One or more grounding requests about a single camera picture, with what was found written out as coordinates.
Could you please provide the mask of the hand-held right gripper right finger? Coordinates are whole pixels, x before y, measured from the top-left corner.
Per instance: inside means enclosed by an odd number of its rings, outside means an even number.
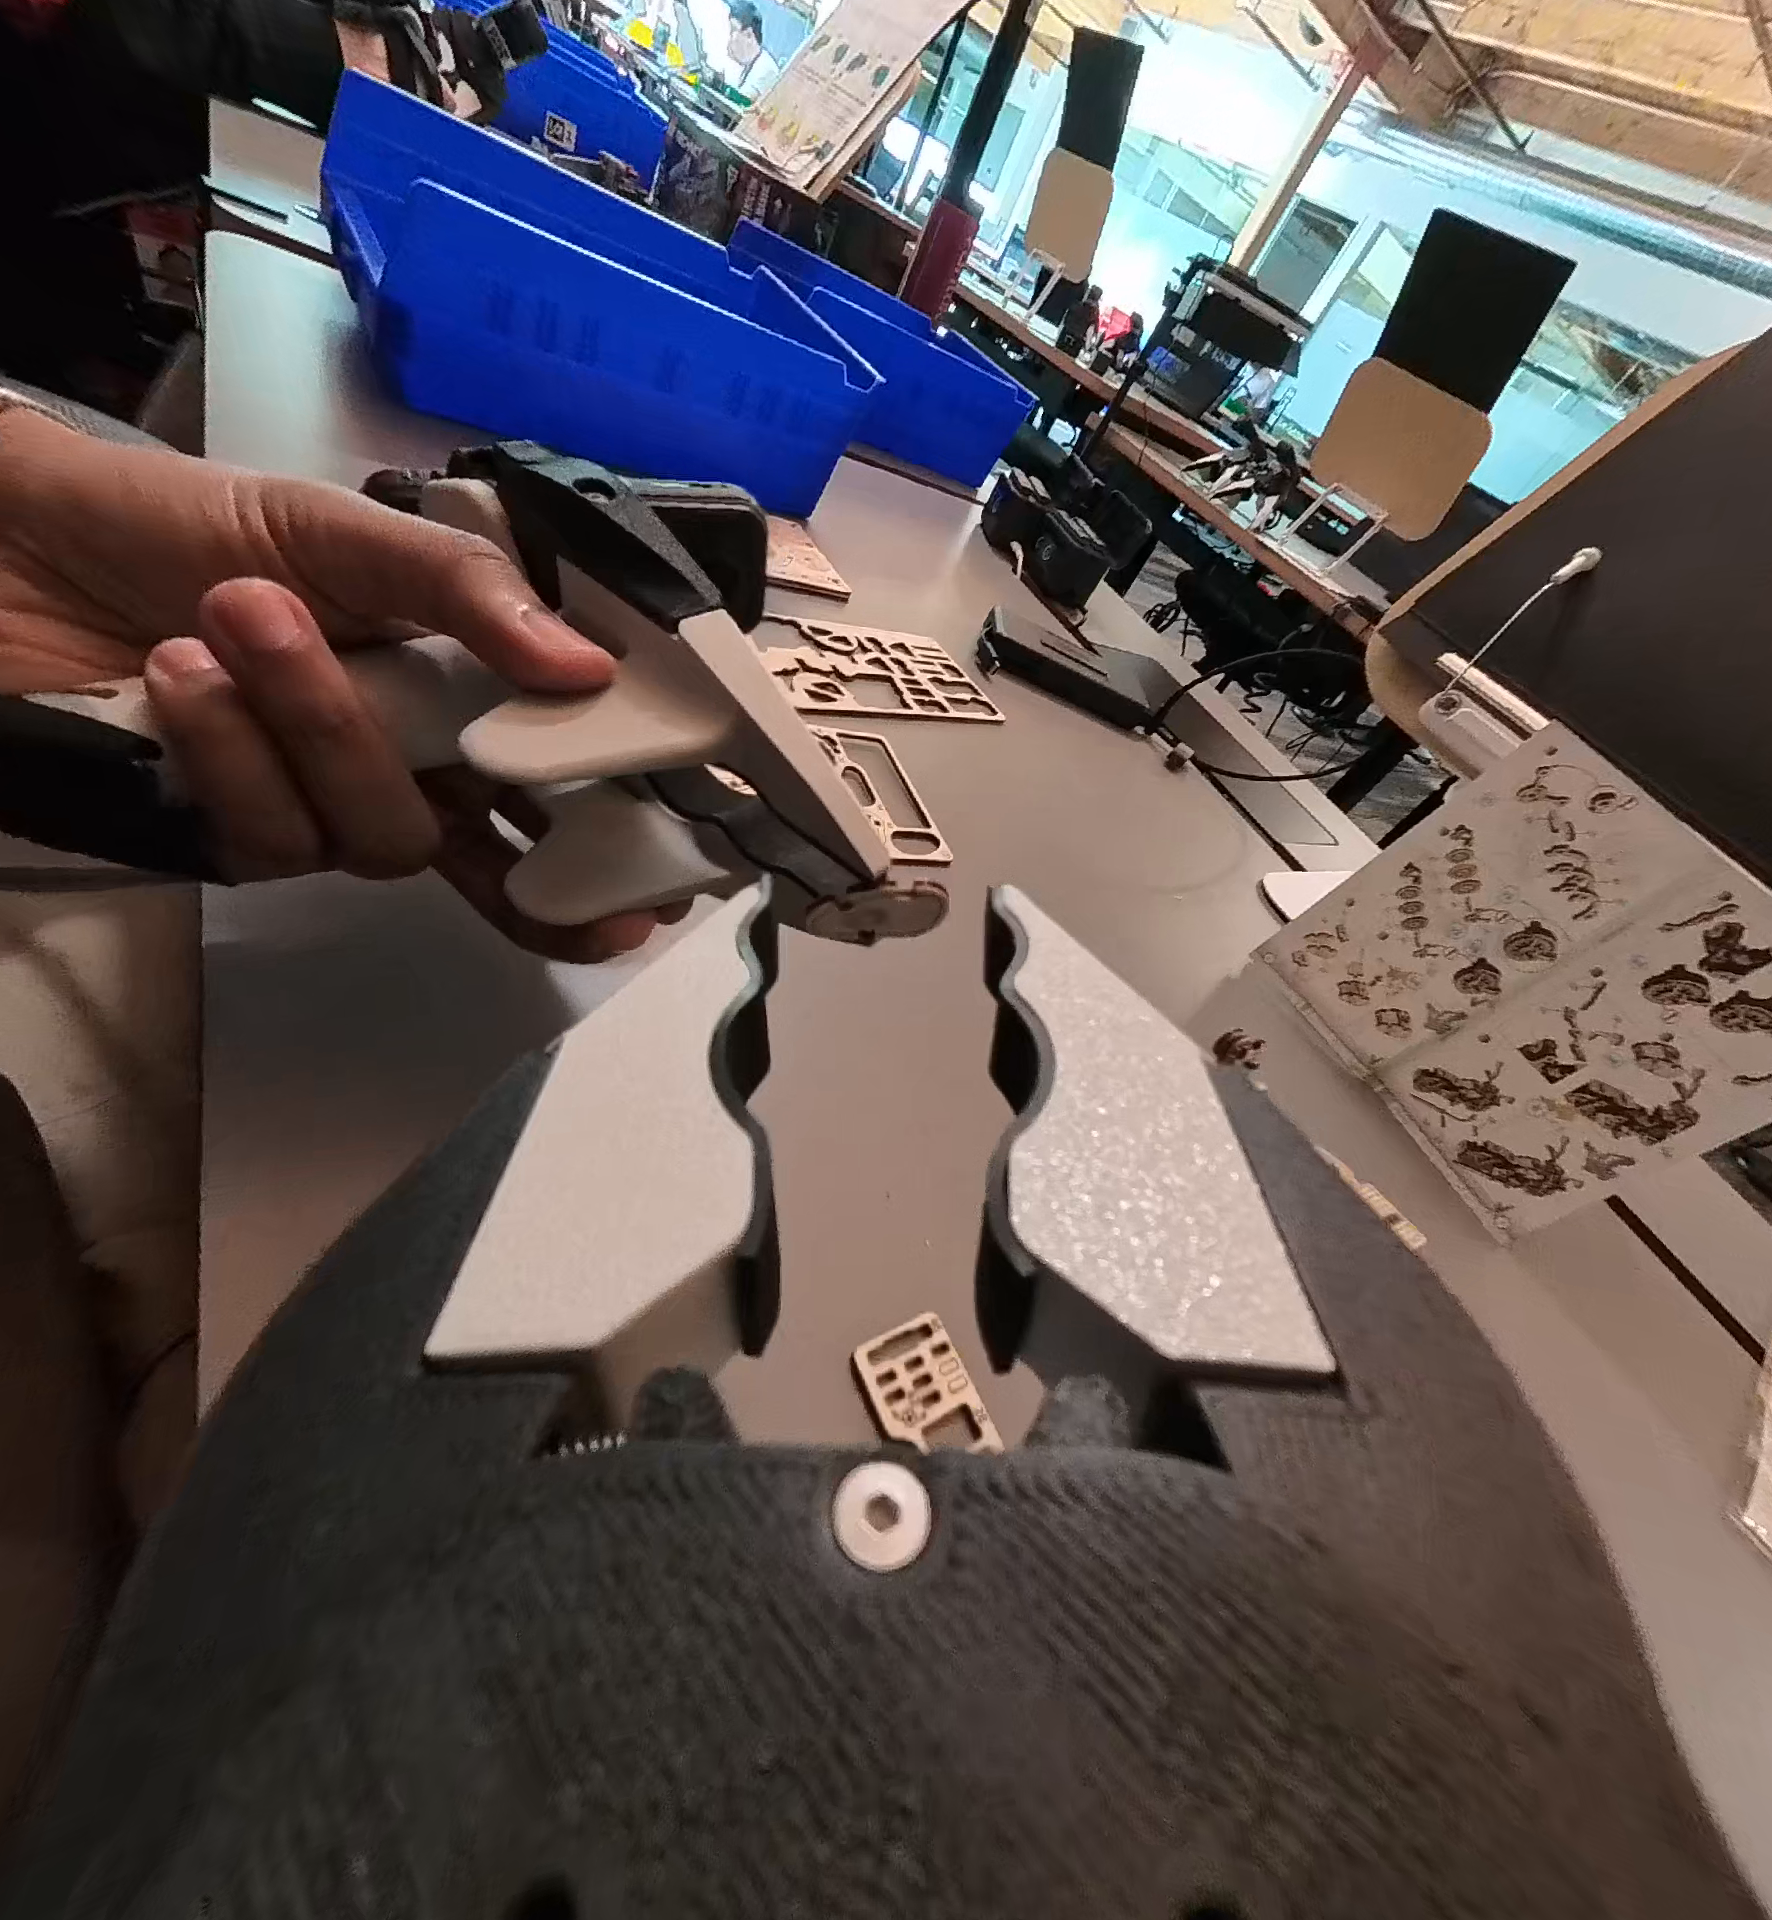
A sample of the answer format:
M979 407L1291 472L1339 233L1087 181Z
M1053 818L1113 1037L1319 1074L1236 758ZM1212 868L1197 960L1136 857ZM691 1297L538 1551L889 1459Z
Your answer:
M993 1373L1327 1387L1328 1334L1231 1107L1185 1033L1014 886L990 889L988 1159L974 1316Z

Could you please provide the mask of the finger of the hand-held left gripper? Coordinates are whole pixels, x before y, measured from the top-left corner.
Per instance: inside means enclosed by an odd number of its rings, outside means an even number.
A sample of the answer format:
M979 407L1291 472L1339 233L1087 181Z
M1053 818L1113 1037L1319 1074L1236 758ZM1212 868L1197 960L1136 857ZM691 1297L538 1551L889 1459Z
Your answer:
M641 789L673 812L705 853L718 855L720 862L750 880L769 880L779 913L804 913L869 886L866 868L850 866L803 828L789 826L773 803L705 765L645 774Z
M697 762L744 781L784 828L835 858L851 884L883 882L889 861L880 835L732 616L708 610L680 620L677 653L706 714Z

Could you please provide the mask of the round wooden gear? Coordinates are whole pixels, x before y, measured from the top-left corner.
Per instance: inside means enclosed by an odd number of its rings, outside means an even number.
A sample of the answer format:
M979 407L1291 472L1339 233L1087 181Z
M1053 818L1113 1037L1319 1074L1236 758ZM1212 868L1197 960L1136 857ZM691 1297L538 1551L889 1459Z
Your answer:
M947 888L931 880L885 882L835 898L812 900L795 926L818 940L844 947L921 939L950 911Z

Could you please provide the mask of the person's left hand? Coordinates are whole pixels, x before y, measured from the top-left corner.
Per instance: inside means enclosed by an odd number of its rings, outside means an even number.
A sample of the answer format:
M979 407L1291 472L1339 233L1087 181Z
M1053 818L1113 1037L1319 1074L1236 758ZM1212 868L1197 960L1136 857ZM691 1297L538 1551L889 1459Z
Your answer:
M686 901L583 926L511 908L489 815L514 801L463 770L421 781L345 669L351 647L421 633L528 694L613 678L489 541L0 402L0 697L143 678L227 882L433 868L514 944L568 962L682 922Z

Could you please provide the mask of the wooden puzzle sheet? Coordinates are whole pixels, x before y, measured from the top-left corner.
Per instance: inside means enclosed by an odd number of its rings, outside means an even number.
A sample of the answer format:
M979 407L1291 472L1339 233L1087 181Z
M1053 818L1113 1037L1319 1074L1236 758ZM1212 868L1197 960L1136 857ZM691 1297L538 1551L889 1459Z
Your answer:
M765 584L822 602L846 603L851 588L798 519L768 519Z
M964 726L1005 720L974 674L933 639L789 613L776 627L784 637L760 643L762 663L804 715Z

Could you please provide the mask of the large blue plastic bin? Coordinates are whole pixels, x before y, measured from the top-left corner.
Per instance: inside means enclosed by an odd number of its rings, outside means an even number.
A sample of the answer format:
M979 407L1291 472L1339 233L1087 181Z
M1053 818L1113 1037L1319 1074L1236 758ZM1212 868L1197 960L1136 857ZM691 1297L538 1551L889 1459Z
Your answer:
M771 270L360 72L320 167L399 404L810 515L883 375Z

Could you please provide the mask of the black power bank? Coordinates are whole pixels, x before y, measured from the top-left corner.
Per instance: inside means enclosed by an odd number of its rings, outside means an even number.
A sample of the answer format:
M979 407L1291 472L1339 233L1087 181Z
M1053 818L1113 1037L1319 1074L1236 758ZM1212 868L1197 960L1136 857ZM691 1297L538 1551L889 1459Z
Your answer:
M1121 733L1160 726L1183 682L1162 659L1005 608L990 610L982 622L976 661L986 675L1012 675Z

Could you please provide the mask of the small gridded wooden piece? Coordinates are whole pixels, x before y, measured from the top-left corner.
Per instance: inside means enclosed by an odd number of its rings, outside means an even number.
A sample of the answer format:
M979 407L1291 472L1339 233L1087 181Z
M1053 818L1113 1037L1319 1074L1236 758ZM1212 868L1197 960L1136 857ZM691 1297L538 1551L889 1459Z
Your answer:
M923 1455L1003 1452L983 1396L938 1314L921 1312L873 1332L850 1365L882 1443Z

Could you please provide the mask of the maroon bottle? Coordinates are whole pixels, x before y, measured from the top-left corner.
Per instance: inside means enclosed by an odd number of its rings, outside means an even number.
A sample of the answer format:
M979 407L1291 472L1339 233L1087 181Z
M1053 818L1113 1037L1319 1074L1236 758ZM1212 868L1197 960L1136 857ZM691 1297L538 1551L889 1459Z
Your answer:
M897 287L897 299L938 324L964 274L978 233L978 207L938 195Z

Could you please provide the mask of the printed instruction sheet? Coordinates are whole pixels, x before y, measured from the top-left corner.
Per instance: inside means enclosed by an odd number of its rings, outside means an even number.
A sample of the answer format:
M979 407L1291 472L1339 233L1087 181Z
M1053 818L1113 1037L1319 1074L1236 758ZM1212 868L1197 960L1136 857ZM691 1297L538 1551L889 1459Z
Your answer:
M1772 892L1555 722L1255 958L1498 1243L1772 1125Z

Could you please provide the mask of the illustrated poster board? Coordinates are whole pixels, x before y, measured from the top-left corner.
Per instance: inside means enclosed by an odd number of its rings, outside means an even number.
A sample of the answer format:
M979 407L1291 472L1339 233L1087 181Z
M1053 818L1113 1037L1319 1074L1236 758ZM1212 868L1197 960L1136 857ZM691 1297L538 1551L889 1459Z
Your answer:
M739 118L769 176L818 201L916 83L927 47L969 1L840 1Z

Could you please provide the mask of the wooden workbench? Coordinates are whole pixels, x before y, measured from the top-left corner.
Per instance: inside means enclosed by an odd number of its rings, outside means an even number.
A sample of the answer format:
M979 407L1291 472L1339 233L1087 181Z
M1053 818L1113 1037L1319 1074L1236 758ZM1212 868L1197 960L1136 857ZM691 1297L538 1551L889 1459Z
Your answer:
M1157 398L1138 391L1123 396L1116 380L1097 375L1075 357L1053 344L1051 331L1025 320L1012 305L962 282L947 301L945 316L967 316L967 331L978 343L999 341L999 351L1014 354L1026 375L1047 378L1042 407L1069 412L1098 428L1098 446L1126 461L1130 478L1148 481L1168 503L1170 513L1185 513L1236 546L1283 590L1306 606L1331 616L1352 637L1366 639L1378 627L1384 598L1378 585L1352 565L1335 563L1322 572L1327 554L1285 535L1260 535L1236 519L1204 487L1204 463L1236 451L1199 422L1187 420Z

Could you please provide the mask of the beige and black sign board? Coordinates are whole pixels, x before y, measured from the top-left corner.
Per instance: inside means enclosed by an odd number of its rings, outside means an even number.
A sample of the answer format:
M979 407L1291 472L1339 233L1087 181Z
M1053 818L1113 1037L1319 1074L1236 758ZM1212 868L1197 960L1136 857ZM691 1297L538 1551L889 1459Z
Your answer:
M1085 282L1109 218L1143 47L1078 26L1065 72L1060 132L1047 148L1025 226L1025 250L1044 285Z
M1575 270L1446 205L1420 237L1373 352L1347 378L1305 470L1303 528L1339 503L1373 535L1438 531L1493 441L1493 407Z

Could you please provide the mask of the person's brown pants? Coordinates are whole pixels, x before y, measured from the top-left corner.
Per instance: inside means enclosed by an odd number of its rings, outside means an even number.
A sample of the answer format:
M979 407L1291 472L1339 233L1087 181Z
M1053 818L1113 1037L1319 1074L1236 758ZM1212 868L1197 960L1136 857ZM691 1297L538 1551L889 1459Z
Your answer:
M0 892L0 1849L195 1427L200 895Z

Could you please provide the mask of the black equipment stack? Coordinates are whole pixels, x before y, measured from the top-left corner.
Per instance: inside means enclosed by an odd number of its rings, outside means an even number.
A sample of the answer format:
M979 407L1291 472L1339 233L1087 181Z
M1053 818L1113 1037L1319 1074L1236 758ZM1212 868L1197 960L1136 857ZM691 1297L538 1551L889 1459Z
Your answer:
M1251 371L1295 373L1312 327L1225 259L1197 252L1168 282L1138 352L1138 384L1202 420Z

